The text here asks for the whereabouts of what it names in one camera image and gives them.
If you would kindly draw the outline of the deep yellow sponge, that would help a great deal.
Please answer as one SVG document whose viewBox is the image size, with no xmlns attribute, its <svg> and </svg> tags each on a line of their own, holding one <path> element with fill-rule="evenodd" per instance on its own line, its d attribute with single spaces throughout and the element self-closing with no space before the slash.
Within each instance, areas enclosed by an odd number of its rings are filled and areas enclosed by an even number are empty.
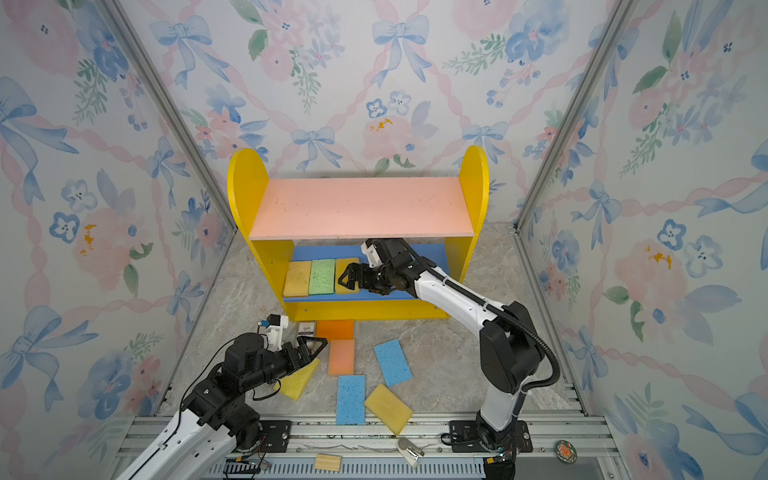
<svg viewBox="0 0 768 480">
<path fill-rule="evenodd" d="M 342 278 L 344 278 L 345 280 L 349 279 L 349 276 L 345 275 L 347 267 L 349 265 L 354 265 L 358 263 L 359 263 L 359 259 L 355 257 L 336 260 L 335 262 L 335 294 L 336 295 L 357 294 L 360 292 L 358 283 L 354 285 L 353 289 L 347 288 L 345 285 L 342 285 L 339 283 L 339 280 Z"/>
</svg>

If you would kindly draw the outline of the green sponge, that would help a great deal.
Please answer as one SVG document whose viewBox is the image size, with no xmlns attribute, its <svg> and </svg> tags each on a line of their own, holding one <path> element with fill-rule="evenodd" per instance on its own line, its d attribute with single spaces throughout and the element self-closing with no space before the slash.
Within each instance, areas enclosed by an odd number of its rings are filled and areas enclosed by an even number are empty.
<svg viewBox="0 0 768 480">
<path fill-rule="evenodd" d="M 330 295 L 335 292 L 334 259 L 318 259 L 311 261 L 309 277 L 309 295 Z"/>
</svg>

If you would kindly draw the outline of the dull yellow sponge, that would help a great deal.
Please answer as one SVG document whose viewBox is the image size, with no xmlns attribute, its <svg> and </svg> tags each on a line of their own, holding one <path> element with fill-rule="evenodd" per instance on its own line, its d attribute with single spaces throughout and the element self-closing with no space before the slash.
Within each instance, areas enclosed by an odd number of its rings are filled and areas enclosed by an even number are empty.
<svg viewBox="0 0 768 480">
<path fill-rule="evenodd" d="M 309 295 L 311 261 L 292 261 L 288 264 L 282 294 L 285 298 Z"/>
</svg>

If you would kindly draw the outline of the tan yellow sponge front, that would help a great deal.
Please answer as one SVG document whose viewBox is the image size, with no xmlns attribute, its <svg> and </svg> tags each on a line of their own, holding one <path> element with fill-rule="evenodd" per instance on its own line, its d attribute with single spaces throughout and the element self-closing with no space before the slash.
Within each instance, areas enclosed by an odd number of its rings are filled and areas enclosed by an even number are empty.
<svg viewBox="0 0 768 480">
<path fill-rule="evenodd" d="M 366 398 L 364 406 L 395 436 L 402 433 L 413 416 L 413 410 L 382 384 Z"/>
</svg>

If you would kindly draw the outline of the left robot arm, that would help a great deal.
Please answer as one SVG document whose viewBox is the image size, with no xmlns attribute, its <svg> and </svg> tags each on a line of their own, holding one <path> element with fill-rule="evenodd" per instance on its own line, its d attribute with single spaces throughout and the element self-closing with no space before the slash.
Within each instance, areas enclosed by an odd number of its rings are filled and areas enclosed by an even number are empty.
<svg viewBox="0 0 768 480">
<path fill-rule="evenodd" d="M 201 479 L 232 453 L 246 459 L 286 451 L 290 423 L 263 423 L 247 394 L 309 366 L 328 345 L 299 336 L 270 351 L 258 333 L 244 333 L 222 346 L 224 358 L 210 367 L 181 400 L 161 433 L 119 475 L 121 479 Z"/>
</svg>

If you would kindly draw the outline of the yellow shelf pink blue boards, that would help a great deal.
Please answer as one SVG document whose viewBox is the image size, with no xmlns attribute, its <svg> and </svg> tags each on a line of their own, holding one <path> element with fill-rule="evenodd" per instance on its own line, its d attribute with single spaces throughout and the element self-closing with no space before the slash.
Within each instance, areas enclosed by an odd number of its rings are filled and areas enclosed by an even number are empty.
<svg viewBox="0 0 768 480">
<path fill-rule="evenodd" d="M 461 282 L 485 222 L 490 173 L 484 150 L 471 146 L 455 177 L 272 179 L 260 156 L 242 149 L 230 160 L 227 189 L 236 225 L 291 320 L 444 319 L 445 311 L 406 292 L 289 298 L 289 265 L 363 261 L 363 241 L 404 237 Z"/>
</svg>

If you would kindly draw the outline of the playing card box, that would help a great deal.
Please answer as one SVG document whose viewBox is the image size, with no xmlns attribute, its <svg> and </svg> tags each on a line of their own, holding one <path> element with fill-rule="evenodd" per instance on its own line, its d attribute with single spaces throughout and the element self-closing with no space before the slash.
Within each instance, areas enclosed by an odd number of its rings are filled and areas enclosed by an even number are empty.
<svg viewBox="0 0 768 480">
<path fill-rule="evenodd" d="M 298 336 L 314 337 L 316 334 L 315 322 L 299 322 L 297 326 Z"/>
</svg>

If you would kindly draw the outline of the dark orange sponge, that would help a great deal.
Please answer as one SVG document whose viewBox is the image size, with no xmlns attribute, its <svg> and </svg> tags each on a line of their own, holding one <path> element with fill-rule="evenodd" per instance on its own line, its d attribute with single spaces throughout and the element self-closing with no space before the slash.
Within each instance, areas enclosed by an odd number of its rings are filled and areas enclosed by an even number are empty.
<svg viewBox="0 0 768 480">
<path fill-rule="evenodd" d="M 316 326 L 316 336 L 319 338 L 325 338 L 328 341 L 353 340 L 355 337 L 355 321 L 318 321 Z"/>
</svg>

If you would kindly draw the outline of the light orange sponge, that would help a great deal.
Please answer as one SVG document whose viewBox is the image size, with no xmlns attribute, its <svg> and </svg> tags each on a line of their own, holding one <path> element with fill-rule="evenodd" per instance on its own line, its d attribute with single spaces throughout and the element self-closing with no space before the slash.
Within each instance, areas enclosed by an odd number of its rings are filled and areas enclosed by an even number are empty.
<svg viewBox="0 0 768 480">
<path fill-rule="evenodd" d="M 355 370 L 355 341 L 353 339 L 333 340 L 330 342 L 328 374 L 330 376 L 349 376 Z"/>
</svg>

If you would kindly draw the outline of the bright yellow sponge left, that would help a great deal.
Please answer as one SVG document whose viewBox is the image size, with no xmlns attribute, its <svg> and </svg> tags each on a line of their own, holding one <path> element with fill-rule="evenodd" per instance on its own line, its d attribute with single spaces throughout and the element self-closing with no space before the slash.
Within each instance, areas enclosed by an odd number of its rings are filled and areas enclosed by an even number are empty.
<svg viewBox="0 0 768 480">
<path fill-rule="evenodd" d="M 293 401 L 298 401 L 303 395 L 319 365 L 319 360 L 315 359 L 308 366 L 305 366 L 297 372 L 283 378 L 281 380 L 279 393 Z"/>
</svg>

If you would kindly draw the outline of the blue sponge front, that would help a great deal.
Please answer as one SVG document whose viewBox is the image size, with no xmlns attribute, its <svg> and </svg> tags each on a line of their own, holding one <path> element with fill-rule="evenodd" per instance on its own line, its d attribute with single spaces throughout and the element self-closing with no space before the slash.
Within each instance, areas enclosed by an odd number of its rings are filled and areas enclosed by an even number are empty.
<svg viewBox="0 0 768 480">
<path fill-rule="evenodd" d="M 337 384 L 337 425 L 365 424 L 366 377 L 364 375 L 345 375 L 338 378 Z"/>
</svg>

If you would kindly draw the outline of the blue sponge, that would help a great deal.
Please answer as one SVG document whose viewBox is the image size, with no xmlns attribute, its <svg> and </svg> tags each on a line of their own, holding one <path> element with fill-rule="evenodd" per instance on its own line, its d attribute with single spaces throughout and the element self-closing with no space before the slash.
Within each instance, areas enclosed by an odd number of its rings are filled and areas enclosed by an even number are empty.
<svg viewBox="0 0 768 480">
<path fill-rule="evenodd" d="M 365 424 L 366 377 L 364 375 L 345 375 L 338 378 L 337 384 L 337 425 Z"/>
<path fill-rule="evenodd" d="M 397 339 L 393 339 L 374 347 L 384 382 L 392 387 L 413 378 L 411 369 Z"/>
</svg>

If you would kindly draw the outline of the blue sponge right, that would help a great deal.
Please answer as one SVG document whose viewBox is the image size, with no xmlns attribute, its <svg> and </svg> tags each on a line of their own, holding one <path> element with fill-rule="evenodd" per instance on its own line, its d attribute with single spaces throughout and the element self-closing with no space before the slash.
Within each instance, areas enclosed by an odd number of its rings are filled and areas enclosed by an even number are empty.
<svg viewBox="0 0 768 480">
<path fill-rule="evenodd" d="M 413 378 L 411 369 L 397 339 L 393 339 L 374 347 L 384 382 L 392 387 Z"/>
</svg>

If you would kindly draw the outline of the small wooden block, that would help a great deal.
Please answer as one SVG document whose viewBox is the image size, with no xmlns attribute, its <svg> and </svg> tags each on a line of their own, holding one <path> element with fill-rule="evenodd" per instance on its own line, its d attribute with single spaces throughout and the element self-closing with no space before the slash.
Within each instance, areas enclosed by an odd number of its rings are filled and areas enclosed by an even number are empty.
<svg viewBox="0 0 768 480">
<path fill-rule="evenodd" d="M 338 455 L 317 454 L 314 461 L 314 469 L 317 471 L 340 473 L 342 457 Z"/>
</svg>

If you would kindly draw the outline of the metal clip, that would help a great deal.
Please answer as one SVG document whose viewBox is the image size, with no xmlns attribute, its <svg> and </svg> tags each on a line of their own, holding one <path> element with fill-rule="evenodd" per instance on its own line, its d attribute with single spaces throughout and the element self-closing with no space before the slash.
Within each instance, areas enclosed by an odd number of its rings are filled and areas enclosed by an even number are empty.
<svg viewBox="0 0 768 480">
<path fill-rule="evenodd" d="M 416 470 L 420 460 L 425 456 L 424 451 L 405 437 L 399 437 L 397 449 L 408 465 Z"/>
</svg>

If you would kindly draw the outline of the round patterned badge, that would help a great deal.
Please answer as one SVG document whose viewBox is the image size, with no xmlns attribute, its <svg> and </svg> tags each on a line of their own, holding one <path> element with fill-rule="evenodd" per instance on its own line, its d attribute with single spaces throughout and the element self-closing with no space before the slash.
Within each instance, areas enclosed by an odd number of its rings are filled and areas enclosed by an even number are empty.
<svg viewBox="0 0 768 480">
<path fill-rule="evenodd" d="M 556 458 L 565 464 L 574 464 L 578 461 L 578 453 L 574 445 L 567 440 L 558 440 L 554 446 Z"/>
</svg>

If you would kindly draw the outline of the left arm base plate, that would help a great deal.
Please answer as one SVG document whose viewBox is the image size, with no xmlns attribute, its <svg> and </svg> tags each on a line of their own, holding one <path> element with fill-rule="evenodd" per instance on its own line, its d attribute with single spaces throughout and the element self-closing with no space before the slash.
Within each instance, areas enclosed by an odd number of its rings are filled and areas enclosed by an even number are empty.
<svg viewBox="0 0 768 480">
<path fill-rule="evenodd" d="M 290 420 L 250 420 L 236 434 L 236 451 L 286 453 L 293 423 Z"/>
</svg>

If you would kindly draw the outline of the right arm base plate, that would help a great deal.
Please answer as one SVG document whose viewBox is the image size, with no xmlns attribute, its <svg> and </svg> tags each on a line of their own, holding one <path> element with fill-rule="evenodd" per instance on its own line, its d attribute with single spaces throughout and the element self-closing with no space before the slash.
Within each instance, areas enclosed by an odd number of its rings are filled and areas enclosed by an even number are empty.
<svg viewBox="0 0 768 480">
<path fill-rule="evenodd" d="M 454 453 L 498 454 L 500 451 L 486 449 L 486 440 L 490 433 L 480 434 L 475 420 L 451 420 L 448 431 L 441 435 L 441 442 L 449 446 Z M 514 446 L 517 453 L 531 453 L 533 444 L 528 424 L 518 420 L 515 427 Z"/>
</svg>

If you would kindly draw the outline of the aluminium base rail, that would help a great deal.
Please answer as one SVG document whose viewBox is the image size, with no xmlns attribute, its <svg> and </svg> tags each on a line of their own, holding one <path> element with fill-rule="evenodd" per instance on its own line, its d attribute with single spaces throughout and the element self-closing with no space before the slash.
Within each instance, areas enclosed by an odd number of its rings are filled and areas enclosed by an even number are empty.
<svg viewBox="0 0 768 480">
<path fill-rule="evenodd" d="M 364 425 L 337 425 L 332 414 L 265 415 L 262 420 L 293 423 L 286 453 L 252 456 L 247 464 L 233 455 L 213 466 L 205 479 L 250 479 L 250 468 L 259 466 L 260 479 L 480 479 L 485 477 L 488 454 L 454 453 L 440 437 L 451 420 L 473 420 L 471 413 L 415 414 L 401 436 L 420 447 L 425 456 L 412 469 L 397 449 L 397 436 L 373 415 Z M 579 410 L 525 412 L 533 451 L 519 453 L 519 479 L 626 479 L 627 468 L 607 421 Z M 565 464 L 554 453 L 558 440 L 571 442 L 578 461 Z M 340 473 L 317 471 L 317 454 L 342 457 Z"/>
</svg>

